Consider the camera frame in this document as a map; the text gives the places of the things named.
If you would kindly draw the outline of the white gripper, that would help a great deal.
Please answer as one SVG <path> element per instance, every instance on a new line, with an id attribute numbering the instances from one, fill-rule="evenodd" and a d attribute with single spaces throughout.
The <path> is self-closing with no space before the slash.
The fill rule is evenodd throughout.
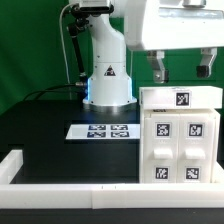
<path id="1" fill-rule="evenodd" d="M 224 0 L 128 0 L 124 35 L 129 49 L 153 50 L 147 60 L 155 83 L 169 81 L 161 50 L 171 49 L 203 48 L 196 72 L 199 78 L 208 78 L 215 47 L 224 46 Z"/>

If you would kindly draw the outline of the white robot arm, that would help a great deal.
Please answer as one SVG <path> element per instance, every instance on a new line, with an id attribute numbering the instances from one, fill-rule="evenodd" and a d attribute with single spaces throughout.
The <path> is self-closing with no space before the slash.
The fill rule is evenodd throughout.
<path id="1" fill-rule="evenodd" d="M 126 73 L 126 51 L 145 51 L 154 81 L 168 81 L 166 50 L 199 49 L 198 77 L 209 77 L 224 47 L 224 0 L 69 0 L 79 28 L 92 37 L 93 74 L 87 108 L 119 110 L 136 103 Z"/>

